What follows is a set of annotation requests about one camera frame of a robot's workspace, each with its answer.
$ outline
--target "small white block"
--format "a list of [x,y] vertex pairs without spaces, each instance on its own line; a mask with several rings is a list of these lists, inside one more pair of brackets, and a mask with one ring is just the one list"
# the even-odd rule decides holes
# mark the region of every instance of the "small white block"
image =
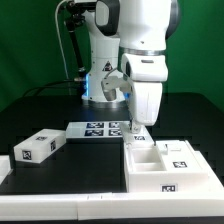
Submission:
[[168,155],[172,151],[181,151],[179,145],[179,140],[169,140],[169,141],[156,141],[156,145],[159,148],[160,152],[164,155]]
[[14,147],[15,160],[41,163],[65,143],[65,131],[43,129]]
[[130,131],[129,122],[124,121],[120,123],[120,129],[125,144],[130,144],[133,148],[153,147],[154,141],[145,126],[141,127],[140,133],[134,134]]

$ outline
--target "green wall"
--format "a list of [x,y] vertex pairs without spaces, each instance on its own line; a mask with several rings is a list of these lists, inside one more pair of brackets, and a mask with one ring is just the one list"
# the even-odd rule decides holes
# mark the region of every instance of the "green wall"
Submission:
[[[65,79],[54,23],[58,2],[0,1],[0,110],[29,88]],[[202,93],[224,111],[224,1],[179,2],[182,20],[167,43],[169,79],[164,91]],[[63,27],[65,17],[63,12],[58,18],[72,78],[77,66]],[[77,30],[84,64],[89,68],[87,34],[85,27]]]

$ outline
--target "black table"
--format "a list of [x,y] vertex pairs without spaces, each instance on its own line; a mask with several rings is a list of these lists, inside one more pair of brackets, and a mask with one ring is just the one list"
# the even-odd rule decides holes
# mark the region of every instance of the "black table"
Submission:
[[[10,154],[13,167],[12,174],[0,186],[0,195],[125,192],[122,139],[113,144],[66,144],[39,165],[15,162],[13,147],[44,128],[65,130],[71,121],[127,119],[127,108],[88,108],[81,106],[76,96],[18,99],[0,113],[0,155]],[[158,121],[148,130],[154,140],[188,140],[195,150],[202,152],[224,184],[223,127],[224,113],[205,97],[179,93],[163,95]],[[201,222],[224,223],[224,217],[90,220],[81,223]]]

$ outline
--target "black cable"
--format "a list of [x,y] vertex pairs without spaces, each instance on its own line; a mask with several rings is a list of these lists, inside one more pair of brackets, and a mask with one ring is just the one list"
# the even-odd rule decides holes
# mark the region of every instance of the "black cable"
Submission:
[[78,89],[76,87],[55,87],[55,86],[40,86],[40,87],[35,87],[35,88],[32,88],[32,89],[29,89],[27,90],[22,97],[26,97],[26,95],[30,92],[32,92],[33,90],[36,90],[36,89],[41,89],[41,91],[43,91],[44,89]]
[[[85,20],[85,17],[82,15],[82,13],[78,13],[78,14],[74,13],[74,14],[72,14],[72,16],[70,18],[65,20],[65,25],[68,29],[70,39],[72,42],[72,46],[73,46],[73,50],[74,50],[74,54],[76,56],[79,77],[81,77],[83,79],[85,78],[87,72],[86,72],[86,69],[85,69],[83,61],[82,61],[79,44],[78,44],[78,41],[76,38],[75,29],[79,26],[82,26],[84,23],[84,20]],[[84,81],[80,84],[81,85],[79,88],[79,95],[80,95],[80,99],[81,99],[81,96],[86,92],[86,82]]]
[[74,83],[74,80],[71,80],[71,79],[65,79],[65,80],[62,80],[62,81],[56,81],[56,82],[48,83],[48,84],[44,85],[43,87],[40,87],[40,88],[34,93],[34,96],[39,95],[39,93],[42,92],[42,91],[45,89],[45,87],[47,87],[47,86],[54,86],[54,85],[59,85],[59,84],[64,84],[64,83]]

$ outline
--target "white cube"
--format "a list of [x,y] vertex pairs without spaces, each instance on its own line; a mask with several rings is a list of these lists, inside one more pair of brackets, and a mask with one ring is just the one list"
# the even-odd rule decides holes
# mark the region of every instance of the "white cube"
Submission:
[[15,160],[41,163],[65,142],[65,131],[43,129],[14,147]]

